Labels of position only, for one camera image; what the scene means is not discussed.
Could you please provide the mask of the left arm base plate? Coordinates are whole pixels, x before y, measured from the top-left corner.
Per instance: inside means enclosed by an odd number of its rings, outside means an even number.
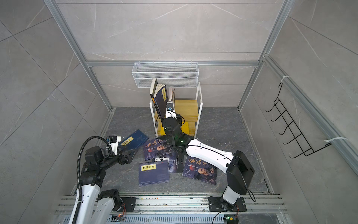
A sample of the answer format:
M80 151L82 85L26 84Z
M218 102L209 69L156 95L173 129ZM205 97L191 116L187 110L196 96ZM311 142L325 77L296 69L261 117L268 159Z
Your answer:
M112 212L134 212L136 200L136 197L122 197L120 199L115 198L115 205Z

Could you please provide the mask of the navy book yin-yang cover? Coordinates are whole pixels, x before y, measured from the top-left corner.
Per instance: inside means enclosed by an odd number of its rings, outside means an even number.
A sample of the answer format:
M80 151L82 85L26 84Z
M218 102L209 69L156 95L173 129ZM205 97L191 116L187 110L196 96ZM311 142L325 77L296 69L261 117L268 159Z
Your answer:
M161 119L166 118L167 103L175 101L175 87L167 87L165 84L157 84L154 91L154 100L158 106Z

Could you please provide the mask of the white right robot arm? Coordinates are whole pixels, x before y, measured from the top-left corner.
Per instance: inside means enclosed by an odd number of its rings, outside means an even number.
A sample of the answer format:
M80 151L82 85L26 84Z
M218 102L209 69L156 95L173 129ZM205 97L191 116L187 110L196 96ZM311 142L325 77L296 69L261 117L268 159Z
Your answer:
M165 141L179 154L195 157L210 163L227 176L227 187L221 196L221 205L225 210L233 210L241 196L248 194L253 202L256 198L249 189L255 170L246 155L237 150L226 152L200 142L181 130L181 116L171 106L161 119L165 131Z

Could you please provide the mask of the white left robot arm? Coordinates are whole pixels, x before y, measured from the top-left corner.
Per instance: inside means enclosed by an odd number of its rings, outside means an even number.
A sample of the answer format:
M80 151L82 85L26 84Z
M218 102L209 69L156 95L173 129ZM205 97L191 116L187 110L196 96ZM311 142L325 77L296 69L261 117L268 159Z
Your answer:
M117 189L101 191L101 187L107 169L116 164L129 164L132 158L123 154L106 158L100 147L91 147L86 150L85 163L80 169L82 152L77 160L76 202L69 223L104 224L112 212L120 213L116 220L125 219L127 212L134 212L136 198L122 198Z

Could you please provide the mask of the blue book yellow label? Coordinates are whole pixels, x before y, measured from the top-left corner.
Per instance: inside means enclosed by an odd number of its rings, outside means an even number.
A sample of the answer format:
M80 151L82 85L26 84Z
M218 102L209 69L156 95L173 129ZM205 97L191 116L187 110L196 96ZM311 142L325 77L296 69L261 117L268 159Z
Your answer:
M149 137L138 129L121 141L118 144L118 149L120 149L121 152L134 150L141 147L148 139Z

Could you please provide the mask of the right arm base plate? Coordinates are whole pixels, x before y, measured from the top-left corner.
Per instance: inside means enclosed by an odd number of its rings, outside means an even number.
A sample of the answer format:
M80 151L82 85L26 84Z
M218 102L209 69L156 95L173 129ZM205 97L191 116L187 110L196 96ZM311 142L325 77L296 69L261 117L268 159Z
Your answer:
M221 211L229 211L229 212L246 212L247 207L243 197L237 198L234 204L230 204L225 201L223 197L208 197L209 210L211 212L221 212Z

